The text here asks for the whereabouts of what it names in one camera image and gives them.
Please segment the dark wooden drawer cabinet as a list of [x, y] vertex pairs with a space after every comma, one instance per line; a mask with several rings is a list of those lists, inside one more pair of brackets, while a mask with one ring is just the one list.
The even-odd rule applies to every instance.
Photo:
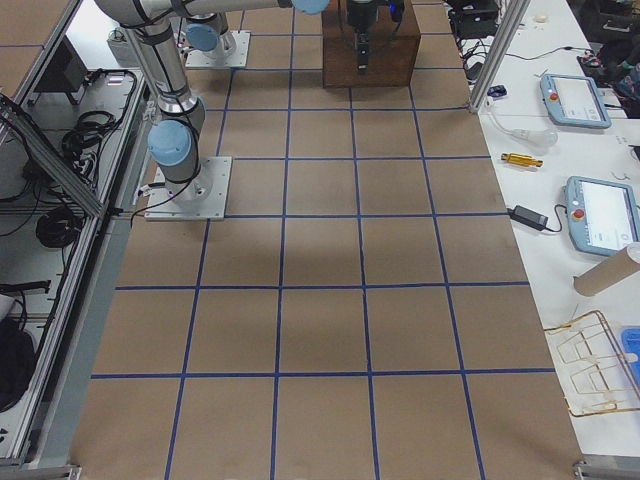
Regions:
[[354, 31], [346, 23], [346, 2], [331, 1], [322, 19], [322, 82], [325, 88], [406, 87], [420, 46], [420, 30], [409, 1], [385, 1], [370, 30], [371, 55], [365, 75], [357, 73]]

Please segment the small blue device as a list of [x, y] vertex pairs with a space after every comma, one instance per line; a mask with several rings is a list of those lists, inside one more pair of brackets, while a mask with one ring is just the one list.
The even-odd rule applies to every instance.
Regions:
[[502, 98], [507, 95], [507, 89], [504, 85], [494, 85], [488, 89], [487, 95], [491, 98]]

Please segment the gold cylindrical tool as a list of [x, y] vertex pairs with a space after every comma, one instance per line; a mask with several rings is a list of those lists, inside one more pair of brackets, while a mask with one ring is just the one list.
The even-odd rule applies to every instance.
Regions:
[[538, 160], [532, 156], [518, 154], [518, 153], [503, 153], [501, 155], [501, 160], [515, 166], [524, 167], [524, 168], [540, 168], [543, 166], [543, 161]]

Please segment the clear light bulb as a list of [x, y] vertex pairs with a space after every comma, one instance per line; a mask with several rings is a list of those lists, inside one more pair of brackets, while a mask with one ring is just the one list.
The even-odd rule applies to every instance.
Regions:
[[558, 133], [555, 129], [512, 129], [508, 131], [508, 134], [516, 140], [538, 149], [549, 149], [558, 141]]

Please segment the far blue teach pendant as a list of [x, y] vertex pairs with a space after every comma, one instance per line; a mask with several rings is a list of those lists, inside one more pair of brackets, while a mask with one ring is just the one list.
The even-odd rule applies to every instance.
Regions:
[[540, 90], [548, 115], [556, 125], [601, 130], [612, 125], [592, 78], [544, 74]]

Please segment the blue teach pendant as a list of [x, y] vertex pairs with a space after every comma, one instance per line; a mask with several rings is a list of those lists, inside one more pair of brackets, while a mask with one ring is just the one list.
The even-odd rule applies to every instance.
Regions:
[[592, 78], [544, 74], [540, 90], [548, 115], [556, 125], [601, 130], [612, 125]]
[[639, 213], [630, 185], [571, 176], [564, 195], [569, 236], [578, 251], [612, 256], [639, 240]]

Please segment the black power adapter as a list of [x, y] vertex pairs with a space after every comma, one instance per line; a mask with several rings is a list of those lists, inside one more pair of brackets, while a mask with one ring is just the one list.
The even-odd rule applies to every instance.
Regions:
[[516, 205], [513, 208], [508, 208], [507, 213], [511, 220], [530, 227], [534, 230], [543, 231], [547, 228], [547, 216], [521, 205]]

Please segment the near blue teach pendant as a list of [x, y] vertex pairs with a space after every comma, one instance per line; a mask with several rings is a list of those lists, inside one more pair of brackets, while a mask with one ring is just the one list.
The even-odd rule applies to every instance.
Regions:
[[639, 240], [639, 213], [630, 185], [571, 176], [564, 195], [569, 236], [578, 251], [612, 256]]

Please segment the cardboard tube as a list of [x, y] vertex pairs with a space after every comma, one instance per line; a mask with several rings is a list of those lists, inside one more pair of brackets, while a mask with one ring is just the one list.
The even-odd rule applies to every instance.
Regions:
[[574, 289], [591, 297], [639, 272], [639, 243], [634, 242], [573, 279]]

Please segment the blue plastic tray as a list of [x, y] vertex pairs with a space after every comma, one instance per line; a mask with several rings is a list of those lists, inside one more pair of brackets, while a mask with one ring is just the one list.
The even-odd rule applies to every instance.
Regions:
[[639, 327], [623, 325], [613, 333], [614, 350], [625, 386], [639, 396]]

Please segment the aluminium frame post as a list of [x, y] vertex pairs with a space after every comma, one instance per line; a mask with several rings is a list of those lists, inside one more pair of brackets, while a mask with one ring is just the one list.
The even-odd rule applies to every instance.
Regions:
[[498, 26], [496, 35], [489, 48], [484, 65], [471, 91], [468, 104], [470, 112], [478, 113], [483, 105], [487, 92], [493, 84], [502, 60], [508, 51], [529, 4], [529, 0], [513, 0], [508, 3], [506, 12], [502, 17], [502, 21]]

